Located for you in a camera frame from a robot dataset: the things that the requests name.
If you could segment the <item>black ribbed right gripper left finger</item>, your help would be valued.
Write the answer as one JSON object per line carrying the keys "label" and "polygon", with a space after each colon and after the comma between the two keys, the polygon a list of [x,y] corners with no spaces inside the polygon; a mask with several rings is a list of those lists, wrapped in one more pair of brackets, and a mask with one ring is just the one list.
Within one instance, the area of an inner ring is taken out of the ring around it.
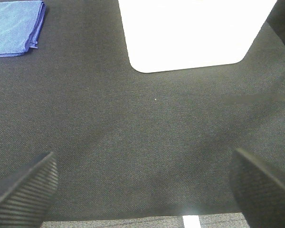
{"label": "black ribbed right gripper left finger", "polygon": [[44,153],[0,180],[0,228],[41,227],[58,190],[56,155]]}

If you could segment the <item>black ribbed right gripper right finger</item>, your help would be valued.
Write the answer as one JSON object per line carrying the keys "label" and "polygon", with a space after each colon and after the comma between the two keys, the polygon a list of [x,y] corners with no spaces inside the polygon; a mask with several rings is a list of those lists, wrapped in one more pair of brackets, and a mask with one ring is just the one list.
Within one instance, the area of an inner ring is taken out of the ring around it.
{"label": "black ribbed right gripper right finger", "polygon": [[232,154],[230,187],[252,228],[285,228],[285,172],[242,148]]}

